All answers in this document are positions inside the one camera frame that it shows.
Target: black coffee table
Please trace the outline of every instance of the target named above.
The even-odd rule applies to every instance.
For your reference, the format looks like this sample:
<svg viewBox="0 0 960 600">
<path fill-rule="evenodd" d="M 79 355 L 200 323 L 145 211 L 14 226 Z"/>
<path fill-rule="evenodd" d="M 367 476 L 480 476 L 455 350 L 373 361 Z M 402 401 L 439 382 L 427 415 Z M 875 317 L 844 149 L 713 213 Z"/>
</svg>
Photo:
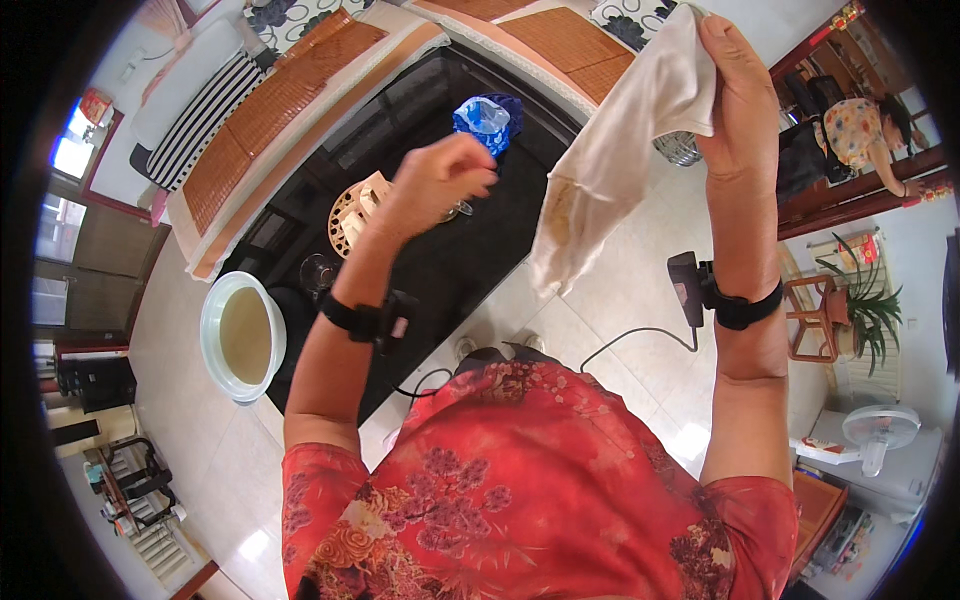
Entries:
<svg viewBox="0 0 960 600">
<path fill-rule="evenodd" d="M 489 92 L 522 100 L 523 131 L 498 161 L 500 181 L 491 196 L 472 203 L 474 214 L 458 214 L 427 231 L 397 258 L 391 287 L 420 305 L 399 349 L 386 358 L 374 356 L 360 423 L 393 392 L 388 379 L 397 384 L 406 379 L 530 252 L 546 175 L 580 126 L 463 46 L 435 50 L 403 71 L 306 160 L 225 263 L 224 273 L 250 272 L 268 288 L 298 288 L 300 264 L 314 252 L 340 265 L 343 260 L 326 232 L 337 197 L 376 170 L 391 180 L 408 151 L 451 133 L 451 114 L 466 98 Z M 301 342 L 307 325 L 295 327 L 290 331 L 288 324 L 288 338 Z M 285 363 L 296 361 L 300 349 L 292 346 Z M 267 390 L 281 413 L 292 370 L 282 371 Z"/>
</svg>

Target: feet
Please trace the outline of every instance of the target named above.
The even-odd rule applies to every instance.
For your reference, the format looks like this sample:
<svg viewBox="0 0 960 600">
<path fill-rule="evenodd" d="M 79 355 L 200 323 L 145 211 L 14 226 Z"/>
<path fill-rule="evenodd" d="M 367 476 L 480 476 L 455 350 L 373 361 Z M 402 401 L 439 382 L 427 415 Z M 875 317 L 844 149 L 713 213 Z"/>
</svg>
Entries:
<svg viewBox="0 0 960 600">
<path fill-rule="evenodd" d="M 540 354 L 546 354 L 546 342 L 536 333 L 528 337 L 523 345 L 536 350 Z"/>
<path fill-rule="evenodd" d="M 476 342 L 471 340 L 468 337 L 462 337 L 457 341 L 457 345 L 453 349 L 453 354 L 457 359 L 457 364 L 459 365 L 461 361 L 467 358 L 467 355 L 477 349 Z"/>
</svg>

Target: white cloth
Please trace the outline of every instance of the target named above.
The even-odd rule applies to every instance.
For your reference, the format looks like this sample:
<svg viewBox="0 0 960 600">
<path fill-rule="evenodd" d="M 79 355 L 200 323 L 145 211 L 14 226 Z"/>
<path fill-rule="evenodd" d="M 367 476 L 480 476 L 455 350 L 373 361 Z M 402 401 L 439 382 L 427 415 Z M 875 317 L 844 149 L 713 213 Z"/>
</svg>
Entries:
<svg viewBox="0 0 960 600">
<path fill-rule="evenodd" d="M 541 294 L 569 292 L 643 200 L 654 138 L 713 135 L 716 67 L 696 11 L 706 14 L 689 4 L 674 9 L 550 172 L 530 255 Z"/>
</svg>

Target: bamboo mat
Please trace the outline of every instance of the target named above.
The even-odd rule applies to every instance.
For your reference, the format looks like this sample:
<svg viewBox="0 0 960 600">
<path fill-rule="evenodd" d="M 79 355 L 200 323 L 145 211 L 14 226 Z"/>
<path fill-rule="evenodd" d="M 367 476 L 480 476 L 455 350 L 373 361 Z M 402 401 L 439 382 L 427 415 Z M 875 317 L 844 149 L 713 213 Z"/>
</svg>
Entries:
<svg viewBox="0 0 960 600">
<path fill-rule="evenodd" d="M 300 46 L 294 57 L 285 60 L 282 68 L 237 107 L 200 156 L 183 185 L 183 196 L 200 235 L 206 234 L 251 162 L 320 95 L 327 80 L 388 35 L 348 15 L 347 19 L 346 23 L 334 19 L 330 27 Z"/>
<path fill-rule="evenodd" d="M 600 104 L 634 54 L 568 8 L 505 21 L 500 29 L 530 46 Z"/>
<path fill-rule="evenodd" d="M 535 0 L 430 0 L 431 4 L 468 14 L 481 21 L 493 21 L 534 2 Z"/>
<path fill-rule="evenodd" d="M 206 233 L 224 200 L 250 168 L 250 163 L 247 152 L 226 127 L 210 140 L 197 166 L 183 183 L 183 199 L 200 235 Z"/>
</svg>

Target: curtain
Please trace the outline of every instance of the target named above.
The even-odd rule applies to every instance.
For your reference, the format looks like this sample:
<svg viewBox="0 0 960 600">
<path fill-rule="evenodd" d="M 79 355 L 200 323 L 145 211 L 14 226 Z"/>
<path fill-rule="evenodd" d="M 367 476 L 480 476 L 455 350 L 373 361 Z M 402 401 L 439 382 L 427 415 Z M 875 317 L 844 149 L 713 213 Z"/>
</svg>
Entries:
<svg viewBox="0 0 960 600">
<path fill-rule="evenodd" d="M 186 21 L 177 6 L 177 0 L 147 0 L 136 20 L 162 36 L 176 41 L 187 33 Z"/>
<path fill-rule="evenodd" d="M 183 13 L 180 11 L 177 0 L 147 0 L 143 8 L 137 12 L 136 21 L 162 36 L 172 39 L 174 48 L 177 50 L 177 53 L 160 69 L 160 72 L 143 90 L 143 95 L 140 97 L 140 106 L 143 106 L 147 104 L 147 99 L 150 98 L 150 94 L 160 83 L 160 80 L 166 76 L 187 48 L 190 47 L 190 44 L 193 43 L 193 37 L 190 35 L 190 29 L 187 27 L 186 21 L 183 20 Z"/>
</svg>

